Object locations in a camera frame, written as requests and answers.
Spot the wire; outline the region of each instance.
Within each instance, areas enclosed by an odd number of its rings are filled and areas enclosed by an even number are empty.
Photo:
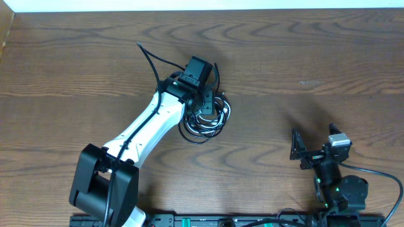
[[[307,225],[305,225],[305,224],[296,223],[294,221],[270,219],[270,218],[262,219],[261,221],[255,221],[253,223],[249,223],[249,224],[246,224],[241,227],[253,227],[253,226],[258,226],[261,224],[270,224],[270,223],[288,224],[288,225],[297,226],[297,227],[307,227]]]
[[[162,101],[162,91],[161,91],[161,85],[160,85],[160,79],[158,78],[157,70],[148,56],[148,51],[145,50],[139,42],[136,43],[138,47],[141,49],[143,54],[145,55],[147,61],[149,62],[151,68],[153,69],[154,76],[156,77],[156,82],[157,82],[157,90],[158,90],[158,102],[156,108],[153,110],[153,112],[139,125],[139,127],[132,132],[132,134],[128,137],[127,140],[124,141],[121,150],[119,150],[118,155],[116,156],[115,162],[112,164],[112,172],[111,172],[111,177],[110,177],[110,183],[108,186],[108,194],[107,194],[107,203],[105,205],[105,215],[104,215],[104,222],[102,224],[103,227],[107,226],[108,223],[108,215],[109,215],[109,207],[110,207],[110,202],[111,202],[111,197],[112,197],[112,187],[114,186],[114,180],[115,180],[115,175],[117,171],[117,167],[119,164],[119,160],[121,159],[121,156],[125,149],[128,147],[129,143],[133,139],[133,137],[147,124],[147,122],[156,114],[158,113],[158,109],[160,108],[161,101]]]
[[[215,93],[217,94],[217,92],[219,91],[219,86],[220,86],[220,75],[219,75],[219,68],[217,67],[216,62],[215,62],[215,68],[217,70],[217,88],[216,88]]]
[[[302,220],[304,223],[306,223],[306,220],[303,219],[302,216],[301,216],[295,209],[289,208],[289,207],[288,207],[288,208],[283,208],[281,211],[279,211],[278,215],[276,215],[276,218],[277,218],[277,219],[280,219],[280,216],[281,216],[282,212],[284,212],[284,211],[286,211],[286,210],[292,210],[293,212],[295,212],[295,213],[298,215],[298,217],[300,218],[300,220]]]
[[[167,60],[165,60],[165,59],[162,59],[161,57],[156,56],[156,55],[150,53],[150,52],[147,51],[147,50],[145,50],[145,51],[146,51],[146,53],[147,53],[148,55],[150,55],[150,56],[156,58],[157,60],[160,60],[160,61],[162,61],[162,62],[164,62],[164,63],[167,63],[167,64],[170,64],[170,65],[172,65],[172,66],[178,67],[178,68],[181,69],[182,71],[185,71],[185,69],[184,69],[182,66],[180,66],[180,65],[178,65],[178,64],[176,64],[176,63],[167,61]]]
[[[360,168],[360,167],[356,167],[356,166],[350,166],[350,165],[343,164],[343,163],[339,163],[339,164],[340,164],[340,166],[343,166],[345,168],[350,168],[350,169],[353,169],[353,170],[358,170],[358,171],[362,171],[362,172],[366,172],[366,173],[373,173],[373,174],[376,174],[376,175],[388,177],[388,178],[391,178],[391,179],[395,180],[398,183],[398,186],[400,187],[400,194],[398,196],[396,204],[393,206],[392,210],[390,211],[390,213],[387,215],[386,219],[384,220],[384,222],[380,226],[380,227],[383,227],[390,220],[390,218],[392,217],[394,212],[396,212],[398,206],[400,205],[401,199],[403,198],[403,184],[401,183],[401,181],[398,178],[396,178],[395,176],[390,175],[388,173],[383,173],[383,172],[379,172],[379,171],[375,171],[375,170],[368,170],[368,169],[365,169],[365,168]]]
[[[170,75],[171,78],[177,78],[181,74],[181,71],[174,72]]]
[[[191,113],[184,116],[184,120],[178,124],[178,129],[181,136],[188,142],[193,144],[203,144],[211,138],[218,136],[231,114],[231,107],[226,99],[221,96],[215,97],[216,117],[213,120],[208,120],[200,115]],[[184,130],[192,137],[204,138],[204,141],[193,141],[185,136],[182,131],[181,124]]]

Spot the black bracket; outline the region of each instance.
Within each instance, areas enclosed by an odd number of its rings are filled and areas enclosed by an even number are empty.
[[[110,181],[98,172],[112,168],[115,157],[107,154],[106,149],[92,144],[81,152],[76,173],[74,174],[69,202],[91,216],[103,220]],[[112,189],[109,211],[109,226],[122,226],[138,201],[139,169],[130,160],[120,161],[117,166]]]

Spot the robotic arm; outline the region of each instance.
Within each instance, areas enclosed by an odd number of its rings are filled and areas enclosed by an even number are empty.
[[[206,85],[212,69],[217,80],[216,68],[209,62],[193,56],[184,72],[173,73],[160,82],[161,100],[158,100],[159,93],[156,92],[149,106],[124,132],[107,142],[102,148],[89,144],[81,152],[78,160],[69,196],[70,204],[103,220],[109,189],[112,189],[107,224],[111,227],[142,226],[146,214],[136,207],[139,169],[164,134],[182,119],[214,115],[215,97],[211,90],[212,86]],[[218,114],[217,119],[212,120],[212,124],[218,125],[219,119],[220,122],[225,122],[229,113],[227,117],[225,114],[223,116]],[[213,137],[216,131],[209,128],[205,134],[199,132],[206,137]],[[129,144],[123,150],[120,160],[117,161],[124,143]],[[113,168],[116,172],[111,180],[98,174],[111,172]]]
[[[158,103],[158,93],[155,93],[145,111],[115,139],[107,142],[104,147],[108,148],[108,154],[117,156],[124,141],[135,131],[139,125],[153,112]],[[170,93],[162,93],[161,106],[158,113],[135,135],[121,160],[132,160],[134,166],[140,168],[152,149],[161,140],[164,134],[177,125],[182,119],[185,104],[178,97]]]

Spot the green connector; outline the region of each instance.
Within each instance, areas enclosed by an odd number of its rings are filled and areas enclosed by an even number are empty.
[[[191,219],[183,218],[182,219],[182,227],[191,227]]]

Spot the wooden table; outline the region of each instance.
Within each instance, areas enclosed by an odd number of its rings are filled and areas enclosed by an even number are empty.
[[[182,65],[216,61],[233,110],[207,144],[164,136],[140,170],[140,208],[321,207],[290,135],[319,149],[330,122],[353,141],[346,163],[404,180],[403,31],[404,9],[17,14],[0,63],[0,226],[67,226],[81,212],[68,202],[81,150],[117,136],[154,93],[136,41]],[[175,71],[155,64],[162,78]],[[342,173],[369,182],[366,213],[387,215],[396,182]]]

